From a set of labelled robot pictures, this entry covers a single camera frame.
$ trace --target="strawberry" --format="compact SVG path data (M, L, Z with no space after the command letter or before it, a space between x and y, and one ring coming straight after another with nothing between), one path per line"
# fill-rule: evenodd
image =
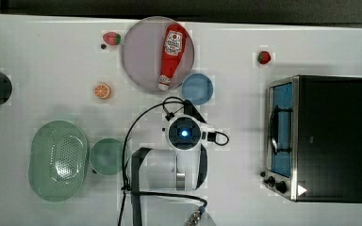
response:
M120 44L121 36L116 32L107 32L104 35L104 41L109 45L118 45Z
M270 60L272 60L272 56L270 55L269 52L261 51L260 54L258 54L257 61L260 64L267 64L268 62L270 62Z

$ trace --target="toaster oven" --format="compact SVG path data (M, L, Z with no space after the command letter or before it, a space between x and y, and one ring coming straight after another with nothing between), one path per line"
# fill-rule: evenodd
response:
M265 186L295 202L362 202L362 78L268 87Z

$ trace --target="orange fruit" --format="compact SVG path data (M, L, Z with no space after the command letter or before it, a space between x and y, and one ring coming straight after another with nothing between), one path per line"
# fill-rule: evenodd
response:
M105 83L100 83L96 85L93 93L100 99L106 99L110 95L110 86L106 85Z

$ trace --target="oven handle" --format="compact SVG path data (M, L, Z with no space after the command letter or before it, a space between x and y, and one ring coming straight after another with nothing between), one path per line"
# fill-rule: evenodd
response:
M291 149L286 148L286 149L278 149L277 144L278 144L278 124L279 124L279 113L280 112L288 112L289 113L289 121L290 121L290 116L292 115L292 108L280 108L278 105L274 108L274 110L271 113L270 116L270 123L269 123L269 127L270 127L270 135L269 135L269 142L270 142L270 146L271 146L271 150L274 154L278 154L280 152L288 152L290 153Z

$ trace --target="ketchup bottle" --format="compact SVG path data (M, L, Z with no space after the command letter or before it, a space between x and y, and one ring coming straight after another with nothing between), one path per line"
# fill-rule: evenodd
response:
M161 74L158 78L158 88L167 90L175 70L184 55L185 42L188 33L180 24L171 24L167 27L161 55Z

